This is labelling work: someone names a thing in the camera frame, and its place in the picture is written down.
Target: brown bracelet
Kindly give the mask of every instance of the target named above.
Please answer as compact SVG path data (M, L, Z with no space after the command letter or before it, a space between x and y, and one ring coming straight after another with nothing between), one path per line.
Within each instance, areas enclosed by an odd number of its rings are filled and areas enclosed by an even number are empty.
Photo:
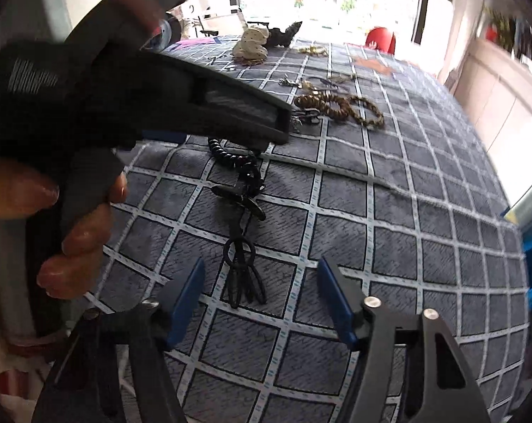
M375 119L365 119L355 111L350 105L351 101L357 101L358 103L365 104L366 108L372 111L375 115ZM339 105L339 109L331 107L331 102L334 102ZM313 95L299 95L294 98L294 105L298 108L315 108L321 111L324 115L329 118L344 122L350 116L358 124L368 127L369 125L374 127L383 127L383 113L378 109L378 106L371 100L368 100L364 97L358 97L357 95L352 95L349 97L341 97L340 95L335 95L332 93L321 93Z

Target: grid pattern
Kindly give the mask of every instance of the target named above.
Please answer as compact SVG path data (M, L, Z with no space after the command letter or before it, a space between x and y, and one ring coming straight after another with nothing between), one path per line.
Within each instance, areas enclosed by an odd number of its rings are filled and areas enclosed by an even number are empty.
M233 45L223 38L174 55L209 64ZM103 272L86 298L106 312L130 308L201 256L207 274L198 309L167 357L186 414L210 423L334 422L358 357L337 341L316 292L317 262L330 255L359 289L389 306L437 309L500 421L521 369L528 318L521 237L500 219L507 201L495 172L462 109L434 78L353 45L327 49L328 57L270 49L263 65L232 71L229 58L218 57L212 66L288 103L298 90L278 84L285 74L355 73L350 92L371 98L385 115L383 130L323 118L262 155L266 188L257 200L267 219L243 220L268 303L232 309L225 300L228 225L210 188L236 174L216 165L197 136L180 146L146 141L121 154L131 194L114 205ZM395 72L380 76L355 66L354 57L377 58ZM397 346L382 421L397 419L404 363ZM135 421L126 349L119 370Z

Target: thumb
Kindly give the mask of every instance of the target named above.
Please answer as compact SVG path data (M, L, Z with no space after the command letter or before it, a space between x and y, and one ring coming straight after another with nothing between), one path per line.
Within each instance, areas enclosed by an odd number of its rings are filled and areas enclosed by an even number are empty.
M58 200L50 178L16 161L0 158L0 219L31 216Z

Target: hand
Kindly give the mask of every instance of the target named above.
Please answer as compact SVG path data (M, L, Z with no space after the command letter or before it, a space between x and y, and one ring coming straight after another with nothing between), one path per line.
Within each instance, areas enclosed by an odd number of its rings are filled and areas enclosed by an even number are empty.
M123 202L126 196L127 180L122 173L109 190L108 202L79 220L62 242L62 253L42 265L37 284L48 295L72 299L92 287L103 244L111 235L109 202ZM0 219L28 217L53 206L57 200L58 186L51 179L18 162L0 158Z

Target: curtain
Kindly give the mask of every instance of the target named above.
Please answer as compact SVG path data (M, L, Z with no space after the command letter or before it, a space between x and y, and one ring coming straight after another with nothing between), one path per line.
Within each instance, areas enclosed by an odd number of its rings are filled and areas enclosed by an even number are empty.
M459 71L470 42L476 37L484 0L452 0L453 16L445 63L438 80L445 83L450 72Z

